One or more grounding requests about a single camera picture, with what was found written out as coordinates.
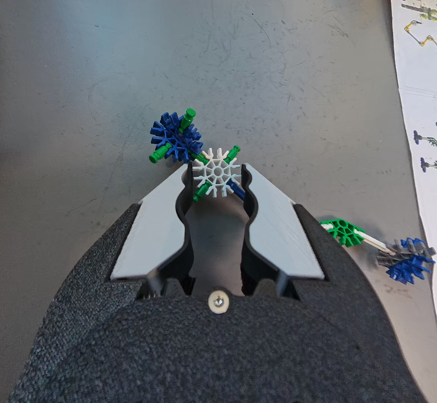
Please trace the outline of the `white toy rod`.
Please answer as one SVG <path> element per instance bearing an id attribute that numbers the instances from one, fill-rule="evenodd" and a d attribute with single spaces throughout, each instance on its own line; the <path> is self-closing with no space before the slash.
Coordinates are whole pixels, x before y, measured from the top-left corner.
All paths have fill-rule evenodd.
<path id="1" fill-rule="evenodd" d="M 371 246 L 377 248 L 378 250 L 380 250 L 383 253 L 386 253 L 388 255 L 394 256 L 395 253 L 389 249 L 383 242 L 380 242 L 376 239 L 374 239 L 373 237 L 367 235 L 366 233 L 361 233 L 361 235 L 364 237 L 364 241 L 368 244 L 370 244 Z"/>

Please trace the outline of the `blue toy rod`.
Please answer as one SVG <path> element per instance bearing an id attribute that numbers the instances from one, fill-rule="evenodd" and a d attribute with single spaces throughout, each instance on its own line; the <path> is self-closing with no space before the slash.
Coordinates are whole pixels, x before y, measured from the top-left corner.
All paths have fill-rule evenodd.
<path id="1" fill-rule="evenodd" d="M 240 198 L 242 201 L 245 199 L 245 191 L 235 182 L 229 180 L 227 185 L 232 189 L 233 193 Z"/>

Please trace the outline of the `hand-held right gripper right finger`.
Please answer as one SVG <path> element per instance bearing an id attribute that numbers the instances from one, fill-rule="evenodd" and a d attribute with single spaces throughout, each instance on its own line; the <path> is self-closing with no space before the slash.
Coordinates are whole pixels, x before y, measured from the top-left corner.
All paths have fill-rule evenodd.
<path id="1" fill-rule="evenodd" d="M 244 163 L 243 209 L 248 216 L 241 254 L 243 284 L 325 280 L 325 274 L 298 218 L 294 201 Z"/>

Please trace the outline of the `blue snowflake toy connector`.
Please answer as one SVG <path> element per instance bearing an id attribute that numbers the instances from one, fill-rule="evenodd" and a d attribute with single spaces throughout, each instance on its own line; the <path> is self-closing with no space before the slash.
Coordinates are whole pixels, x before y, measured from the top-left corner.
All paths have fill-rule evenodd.
<path id="1" fill-rule="evenodd" d="M 161 116 L 160 122 L 155 121 L 151 127 L 150 134 L 153 135 L 151 143 L 159 148 L 166 143 L 172 145 L 164 159 L 173 157 L 173 161 L 181 161 L 184 164 L 194 161 L 194 157 L 202 152 L 203 143 L 200 141 L 201 134 L 197 128 L 194 128 L 192 123 L 183 132 L 180 127 L 182 117 L 178 117 L 177 113 L 164 113 Z"/>

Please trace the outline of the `printed instruction sheet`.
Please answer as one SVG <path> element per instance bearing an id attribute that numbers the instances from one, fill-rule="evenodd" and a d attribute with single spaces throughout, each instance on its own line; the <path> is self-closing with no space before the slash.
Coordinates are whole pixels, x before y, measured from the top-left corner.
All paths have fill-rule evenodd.
<path id="1" fill-rule="evenodd" d="M 437 245 L 437 0 L 391 0 L 401 108 L 428 245 Z"/>

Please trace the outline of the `white snowflake toy connector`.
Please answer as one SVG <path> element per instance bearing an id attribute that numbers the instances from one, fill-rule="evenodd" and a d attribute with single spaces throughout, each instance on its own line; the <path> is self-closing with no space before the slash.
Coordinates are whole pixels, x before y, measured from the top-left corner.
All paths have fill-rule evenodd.
<path id="1" fill-rule="evenodd" d="M 193 178 L 198 181 L 196 189 L 206 183 L 209 188 L 205 195 L 212 194 L 216 198 L 218 192 L 221 193 L 222 197 L 233 193 L 227 182 L 232 180 L 239 185 L 237 179 L 241 175 L 234 172 L 234 170 L 239 169 L 240 166 L 235 164 L 236 157 L 230 163 L 226 162 L 228 152 L 222 152 L 222 149 L 219 148 L 217 153 L 214 154 L 213 150 L 209 149 L 208 152 L 202 151 L 194 157 L 192 170 L 198 174 Z"/>

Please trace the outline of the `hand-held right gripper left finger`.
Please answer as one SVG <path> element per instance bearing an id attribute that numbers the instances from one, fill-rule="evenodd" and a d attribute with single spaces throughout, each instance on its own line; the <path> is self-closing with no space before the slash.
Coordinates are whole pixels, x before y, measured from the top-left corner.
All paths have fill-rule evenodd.
<path id="1" fill-rule="evenodd" d="M 194 251 L 186 214 L 193 203 L 193 171 L 181 166 L 139 203 L 110 279 L 177 279 L 191 284 Z"/>

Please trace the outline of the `grey toy connector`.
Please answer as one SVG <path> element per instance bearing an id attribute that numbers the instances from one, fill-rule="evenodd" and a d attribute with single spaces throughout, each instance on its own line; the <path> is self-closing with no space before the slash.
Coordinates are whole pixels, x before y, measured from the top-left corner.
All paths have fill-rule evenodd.
<path id="1" fill-rule="evenodd" d="M 385 267 L 392 267 L 408 259 L 431 263 L 436 255 L 436 250 L 419 238 L 395 240 L 394 244 L 387 245 L 387 249 L 388 252 L 380 251 L 377 255 L 377 263 Z"/>

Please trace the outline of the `grey desk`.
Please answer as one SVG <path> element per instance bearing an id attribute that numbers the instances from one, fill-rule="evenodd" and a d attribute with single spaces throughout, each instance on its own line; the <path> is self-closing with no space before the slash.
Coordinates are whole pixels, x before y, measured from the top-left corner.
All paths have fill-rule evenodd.
<path id="1" fill-rule="evenodd" d="M 425 240 L 390 0 L 1 0 L 1 402 L 63 280 L 180 167 L 150 127 L 196 111 L 319 220 Z"/>

